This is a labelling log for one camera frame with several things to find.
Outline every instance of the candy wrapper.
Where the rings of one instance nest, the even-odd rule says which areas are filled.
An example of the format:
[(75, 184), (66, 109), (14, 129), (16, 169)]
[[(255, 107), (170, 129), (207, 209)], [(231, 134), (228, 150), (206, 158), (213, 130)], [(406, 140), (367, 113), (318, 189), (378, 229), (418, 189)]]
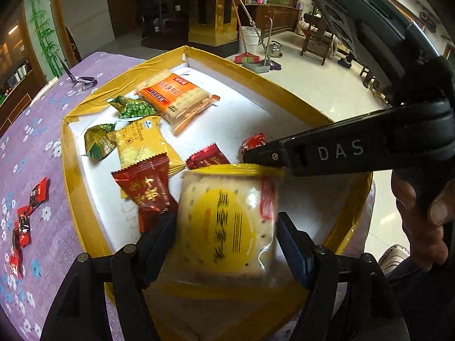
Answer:
[(28, 206), (23, 206), (17, 210), (19, 219), (19, 247), (22, 248), (30, 243), (30, 217), (28, 216)]
[(139, 84), (135, 93), (151, 104), (171, 124), (174, 132), (183, 129), (196, 114), (220, 100), (169, 70)]
[(30, 216), (43, 201), (47, 200), (47, 184), (48, 179), (47, 177), (44, 177), (31, 191), (27, 216)]
[(120, 111), (119, 119), (134, 121), (149, 115), (159, 115), (148, 102), (141, 99), (129, 99), (125, 96), (117, 96), (107, 101), (114, 108)]
[(22, 278), (22, 250), (19, 244), (19, 221), (14, 222), (13, 242), (10, 254), (10, 270), (17, 278)]
[(217, 144), (210, 145), (194, 153), (187, 160), (189, 169), (203, 168), (209, 165), (229, 164), (226, 156), (220, 151)]
[(140, 161), (112, 176), (123, 191), (139, 205), (139, 229), (150, 231), (165, 211), (177, 211), (177, 203), (169, 193), (169, 158), (161, 154)]
[(103, 159), (113, 149), (115, 143), (110, 141), (108, 133), (114, 130), (114, 124), (99, 124), (88, 128), (84, 134), (86, 155), (94, 159)]
[(243, 154), (245, 151), (254, 149), (255, 147), (265, 145), (264, 140), (264, 133), (255, 134), (254, 136), (247, 138), (245, 141), (242, 142), (242, 147), (240, 148), (240, 152)]
[(169, 158), (170, 176), (185, 169), (183, 160), (161, 135), (160, 119), (160, 116), (146, 117), (109, 135), (117, 143), (122, 169), (161, 153), (166, 153)]
[(177, 235), (160, 275), (176, 282), (266, 283), (275, 261), (277, 181), (252, 164), (210, 165), (183, 176)]

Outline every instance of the fluorescent light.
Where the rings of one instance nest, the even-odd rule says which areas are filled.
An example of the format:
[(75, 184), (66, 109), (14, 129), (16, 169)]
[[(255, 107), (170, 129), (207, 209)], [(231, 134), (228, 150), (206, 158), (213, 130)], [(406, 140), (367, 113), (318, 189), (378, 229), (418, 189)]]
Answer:
[(15, 26), (13, 29), (11, 29), (11, 30), (8, 32), (8, 34), (12, 34), (12, 33), (17, 29), (17, 27), (19, 27), (19, 26), (18, 26), (18, 25)]

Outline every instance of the door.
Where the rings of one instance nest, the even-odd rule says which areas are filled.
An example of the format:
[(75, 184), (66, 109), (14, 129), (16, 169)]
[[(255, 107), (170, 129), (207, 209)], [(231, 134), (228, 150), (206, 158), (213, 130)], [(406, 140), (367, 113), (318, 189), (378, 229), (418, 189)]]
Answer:
[(139, 28), (139, 0), (107, 0), (115, 38)]

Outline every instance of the screw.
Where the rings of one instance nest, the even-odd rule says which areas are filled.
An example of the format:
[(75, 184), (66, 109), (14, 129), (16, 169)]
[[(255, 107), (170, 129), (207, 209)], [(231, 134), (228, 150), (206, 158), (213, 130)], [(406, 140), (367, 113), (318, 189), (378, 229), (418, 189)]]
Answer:
[(77, 261), (79, 261), (79, 263), (83, 263), (84, 261), (87, 261), (88, 260), (88, 254), (86, 252), (83, 252), (82, 254), (79, 254), (77, 256)]
[(123, 251), (126, 252), (127, 254), (131, 254), (132, 252), (134, 252), (134, 250), (136, 250), (136, 245), (133, 244), (126, 245), (123, 248)]
[(318, 254), (324, 255), (324, 254), (327, 254), (328, 249), (327, 249), (327, 247), (325, 247), (324, 245), (317, 245), (317, 246), (315, 247), (315, 251), (316, 251)]
[(372, 254), (369, 254), (368, 252), (362, 254), (362, 259), (367, 261), (368, 263), (372, 263), (375, 260), (375, 257), (372, 256)]

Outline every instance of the yellow cracker package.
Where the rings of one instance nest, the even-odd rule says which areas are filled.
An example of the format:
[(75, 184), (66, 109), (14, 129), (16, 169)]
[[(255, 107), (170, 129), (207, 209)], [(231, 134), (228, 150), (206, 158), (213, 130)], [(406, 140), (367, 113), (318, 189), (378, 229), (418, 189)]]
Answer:
[(169, 70), (163, 70), (136, 87), (136, 94), (147, 101), (177, 132), (220, 97), (212, 95)]
[(122, 169), (161, 153), (169, 158), (169, 176), (185, 169), (185, 162), (161, 135), (160, 119), (161, 116), (148, 116), (109, 134), (117, 143)]
[(280, 169), (252, 164), (186, 172), (163, 274), (214, 286), (267, 281), (275, 261), (280, 177)]

